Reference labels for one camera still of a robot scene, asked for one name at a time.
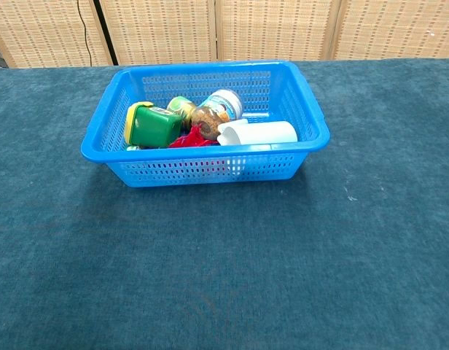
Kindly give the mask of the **teal table cloth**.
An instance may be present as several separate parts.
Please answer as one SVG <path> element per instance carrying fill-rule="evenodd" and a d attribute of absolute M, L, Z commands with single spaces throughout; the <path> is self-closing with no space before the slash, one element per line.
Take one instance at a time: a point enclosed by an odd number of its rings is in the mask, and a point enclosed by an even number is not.
<path fill-rule="evenodd" d="M 449 350 L 449 59 L 299 67 L 292 179 L 143 189 L 80 152 L 116 67 L 0 69 L 0 350 Z"/>

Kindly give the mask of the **bamboo folding screen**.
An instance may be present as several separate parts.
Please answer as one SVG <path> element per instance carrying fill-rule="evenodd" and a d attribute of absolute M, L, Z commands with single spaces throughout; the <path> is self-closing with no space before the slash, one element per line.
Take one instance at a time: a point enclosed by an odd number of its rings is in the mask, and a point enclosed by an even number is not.
<path fill-rule="evenodd" d="M 11 68 L 449 58 L 449 0 L 0 0 Z"/>

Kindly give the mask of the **small yellow-green object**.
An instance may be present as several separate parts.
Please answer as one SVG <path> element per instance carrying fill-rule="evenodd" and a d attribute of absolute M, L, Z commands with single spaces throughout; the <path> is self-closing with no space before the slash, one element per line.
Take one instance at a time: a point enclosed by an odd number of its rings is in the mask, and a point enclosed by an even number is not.
<path fill-rule="evenodd" d="M 167 148 L 179 137 L 181 124 L 180 115 L 149 101 L 137 102 L 126 114 L 125 142 L 140 147 Z"/>

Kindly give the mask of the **small green labelled can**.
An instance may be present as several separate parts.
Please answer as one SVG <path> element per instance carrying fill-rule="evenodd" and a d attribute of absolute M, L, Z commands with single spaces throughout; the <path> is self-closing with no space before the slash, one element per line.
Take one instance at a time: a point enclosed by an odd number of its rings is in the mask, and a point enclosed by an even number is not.
<path fill-rule="evenodd" d="M 167 105 L 167 110 L 181 117 L 181 127 L 185 131 L 189 131 L 191 128 L 191 116 L 196 109 L 196 105 L 185 98 L 184 96 L 177 96 L 171 99 Z"/>

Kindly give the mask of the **small labelled bottle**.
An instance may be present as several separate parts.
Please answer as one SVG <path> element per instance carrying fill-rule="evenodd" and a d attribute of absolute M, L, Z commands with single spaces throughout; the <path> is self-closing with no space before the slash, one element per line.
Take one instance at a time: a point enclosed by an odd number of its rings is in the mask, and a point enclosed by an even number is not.
<path fill-rule="evenodd" d="M 238 120 L 243 114 L 243 104 L 239 95 L 229 89 L 213 92 L 192 111 L 191 124 L 198 126 L 204 139 L 216 141 L 218 126 Z"/>

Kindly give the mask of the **white mug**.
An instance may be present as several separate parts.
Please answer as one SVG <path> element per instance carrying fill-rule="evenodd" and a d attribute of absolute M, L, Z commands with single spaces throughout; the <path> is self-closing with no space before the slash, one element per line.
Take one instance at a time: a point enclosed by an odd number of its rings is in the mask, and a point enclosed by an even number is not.
<path fill-rule="evenodd" d="M 294 127 L 286 121 L 249 122 L 247 119 L 222 123 L 216 140 L 222 146 L 297 142 Z"/>

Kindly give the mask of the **blue plastic perforated basket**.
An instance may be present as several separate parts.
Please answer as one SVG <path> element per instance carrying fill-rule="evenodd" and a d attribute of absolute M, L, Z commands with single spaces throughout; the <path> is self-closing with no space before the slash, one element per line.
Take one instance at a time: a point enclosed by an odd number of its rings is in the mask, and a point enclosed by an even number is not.
<path fill-rule="evenodd" d="M 128 108 L 139 101 L 164 107 L 176 96 L 200 103 L 218 89 L 236 92 L 253 123 L 287 121 L 295 143 L 129 151 Z M 294 176 L 304 159 L 329 141 L 324 114 L 300 68 L 287 61 L 131 66 L 107 85 L 81 145 L 82 155 L 108 166 L 130 187 L 270 181 Z"/>

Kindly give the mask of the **colourful feather shuttlecock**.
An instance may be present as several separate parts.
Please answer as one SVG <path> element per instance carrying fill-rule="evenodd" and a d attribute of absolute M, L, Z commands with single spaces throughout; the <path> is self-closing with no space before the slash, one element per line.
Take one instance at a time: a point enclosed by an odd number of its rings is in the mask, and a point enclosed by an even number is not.
<path fill-rule="evenodd" d="M 184 134 L 172 142 L 168 148 L 207 147 L 216 146 L 218 141 L 203 138 L 198 126 L 193 126 L 189 133 Z"/>

